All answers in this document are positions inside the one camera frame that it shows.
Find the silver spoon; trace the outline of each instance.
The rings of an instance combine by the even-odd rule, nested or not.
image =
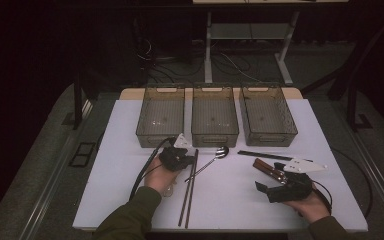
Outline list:
[[[200,172],[202,172],[206,167],[208,167],[211,163],[213,163],[216,159],[221,159],[227,156],[229,153],[229,148],[226,146],[219,147],[216,151],[216,157],[213,158],[213,160],[209,161],[207,164],[205,164],[202,168],[200,168],[198,171],[196,171],[195,175],[187,178],[185,182],[189,182],[192,178],[194,178],[196,175],[198,175]]]

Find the dark background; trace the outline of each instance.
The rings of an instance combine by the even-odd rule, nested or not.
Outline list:
[[[138,29],[132,27],[135,13],[82,13],[58,10],[51,1],[0,1],[0,201],[53,104],[79,73],[88,98],[126,85],[141,86],[144,71],[136,57],[141,50],[138,36],[153,38],[160,49],[183,57],[188,55],[185,46],[190,39],[204,38],[205,14],[141,15],[145,17]],[[351,41],[364,49],[383,25],[384,1],[355,0],[334,11],[303,11],[294,42]],[[384,33],[355,80],[384,116]]]

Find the olive green jacket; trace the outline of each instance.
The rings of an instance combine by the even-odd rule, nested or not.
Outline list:
[[[140,187],[131,201],[111,213],[93,235],[94,240],[143,240],[152,228],[151,219],[161,202],[152,188]],[[309,226],[314,240],[357,239],[347,233],[334,217],[325,217]]]

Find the plastic storage bin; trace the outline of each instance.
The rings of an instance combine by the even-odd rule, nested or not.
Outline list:
[[[184,84],[148,84],[136,128],[141,147],[155,148],[183,133],[184,108]]]
[[[230,84],[194,84],[191,132],[194,147],[236,146],[239,127]]]
[[[248,146],[288,147],[298,134],[277,83],[242,83],[240,106]]]

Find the white tabletop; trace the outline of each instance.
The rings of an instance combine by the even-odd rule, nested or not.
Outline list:
[[[153,217],[153,231],[211,232],[291,232],[306,223],[288,206],[270,203],[258,192],[255,181],[277,186],[252,164],[255,157],[238,155],[239,150],[272,153],[312,159],[328,170],[309,176],[326,186],[333,196],[333,216],[349,231],[367,231],[364,219],[326,138],[307,100],[288,99],[298,128],[290,147],[248,147],[242,130],[239,103],[236,102],[240,134],[229,155],[205,169],[195,180],[189,229],[178,227],[190,166],[178,176],[174,193],[164,198]],[[143,149],[135,135],[141,100],[119,100],[111,114],[107,130],[86,185],[74,228],[96,229],[116,208],[128,201],[130,191],[153,149]],[[185,103],[185,136],[191,142],[191,100]],[[198,168],[214,157],[215,148],[200,148]],[[269,164],[275,160],[264,159]]]

